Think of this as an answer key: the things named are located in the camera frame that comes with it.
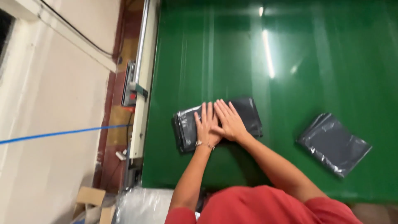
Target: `plastic bag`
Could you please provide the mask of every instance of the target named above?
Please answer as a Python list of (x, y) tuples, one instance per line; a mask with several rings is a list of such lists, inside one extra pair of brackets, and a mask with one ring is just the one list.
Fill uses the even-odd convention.
[(173, 190), (134, 187), (122, 194), (115, 224), (164, 224)]
[(343, 178), (372, 149), (371, 145), (352, 135), (330, 113), (319, 115), (300, 135), (297, 143)]
[[(229, 100), (241, 117), (246, 130), (254, 137), (262, 137), (262, 125), (258, 116), (256, 105), (251, 97)], [(187, 110), (181, 110), (173, 115), (173, 126), (176, 142), (181, 152), (195, 150), (196, 122), (194, 113), (197, 112), (201, 119), (202, 106), (196, 106)]]

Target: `person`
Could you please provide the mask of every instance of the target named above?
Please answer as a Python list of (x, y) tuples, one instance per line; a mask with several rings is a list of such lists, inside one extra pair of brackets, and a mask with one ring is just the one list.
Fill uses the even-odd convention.
[[(231, 102), (202, 104), (195, 113), (197, 147), (174, 190), (165, 224), (361, 223), (345, 204), (330, 199), (297, 167), (252, 137)], [(236, 141), (258, 163), (276, 188), (235, 186), (211, 196), (198, 220), (203, 172), (222, 139)]]

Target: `right hand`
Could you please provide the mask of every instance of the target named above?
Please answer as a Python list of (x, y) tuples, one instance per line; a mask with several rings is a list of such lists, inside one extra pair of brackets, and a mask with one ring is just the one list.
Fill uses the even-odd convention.
[(230, 141), (239, 141), (247, 135), (250, 135), (245, 128), (238, 112), (231, 102), (229, 106), (221, 99), (214, 103), (214, 110), (219, 117), (222, 128), (212, 126), (211, 130)]

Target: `white wall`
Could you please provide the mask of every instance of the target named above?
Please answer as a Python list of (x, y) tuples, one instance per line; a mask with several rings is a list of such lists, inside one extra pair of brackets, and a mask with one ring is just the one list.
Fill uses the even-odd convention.
[[(111, 51), (119, 8), (86, 1), (96, 10), (79, 20), (69, 1), (54, 6)], [(109, 22), (98, 28), (98, 18)], [(109, 70), (40, 20), (20, 20), (14, 32), (0, 83), (0, 139), (101, 126)], [(69, 223), (79, 187), (91, 185), (99, 133), (0, 145), (0, 224)]]

